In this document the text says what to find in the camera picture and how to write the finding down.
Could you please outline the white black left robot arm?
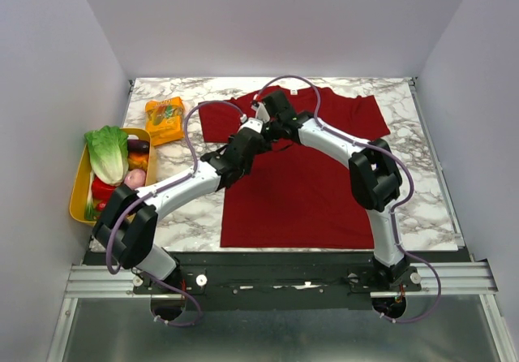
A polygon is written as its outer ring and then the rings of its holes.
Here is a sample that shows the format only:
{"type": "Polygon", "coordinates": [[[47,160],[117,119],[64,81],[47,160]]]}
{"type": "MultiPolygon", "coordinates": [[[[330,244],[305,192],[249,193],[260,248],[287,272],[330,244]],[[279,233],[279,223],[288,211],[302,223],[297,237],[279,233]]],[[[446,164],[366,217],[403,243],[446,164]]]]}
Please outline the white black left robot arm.
{"type": "Polygon", "coordinates": [[[201,196],[231,187],[251,173],[255,156],[269,149],[264,125],[250,119],[223,149],[195,159],[192,168],[146,187],[118,187],[92,231],[105,247],[109,272],[136,268],[152,277],[159,291],[174,291],[178,262],[153,243],[157,223],[201,196]]]}

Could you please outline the red t-shirt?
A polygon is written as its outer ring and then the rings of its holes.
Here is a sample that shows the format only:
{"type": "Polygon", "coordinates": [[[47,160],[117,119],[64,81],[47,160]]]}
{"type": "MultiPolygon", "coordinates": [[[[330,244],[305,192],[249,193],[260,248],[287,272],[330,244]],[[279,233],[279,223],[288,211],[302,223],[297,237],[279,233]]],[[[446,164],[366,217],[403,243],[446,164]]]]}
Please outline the red t-shirt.
{"type": "MultiPolygon", "coordinates": [[[[352,136],[376,140],[390,134],[374,96],[343,97],[318,88],[320,119],[352,136]]],[[[311,88],[281,90],[299,113],[313,112],[311,88]]],[[[199,109],[206,143],[224,143],[237,133],[238,112],[223,104],[199,109]]],[[[255,157],[250,175],[225,190],[223,248],[373,249],[366,211],[350,189],[350,173],[314,149],[280,140],[255,157]]]]}

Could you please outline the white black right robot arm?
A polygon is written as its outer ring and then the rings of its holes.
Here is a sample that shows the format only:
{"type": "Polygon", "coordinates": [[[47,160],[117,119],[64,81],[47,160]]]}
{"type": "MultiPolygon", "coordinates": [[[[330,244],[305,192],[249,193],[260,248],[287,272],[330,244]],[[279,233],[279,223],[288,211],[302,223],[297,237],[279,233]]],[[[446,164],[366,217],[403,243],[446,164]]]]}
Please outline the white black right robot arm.
{"type": "Polygon", "coordinates": [[[348,135],[326,124],[315,112],[298,114],[281,91],[263,100],[256,97],[253,109],[255,117],[264,122],[262,132],[267,140],[292,140],[324,153],[349,170],[352,195],[366,210],[371,226],[371,283],[385,291],[400,284],[410,261],[401,246],[395,214],[402,177],[388,143],[348,135]]]}

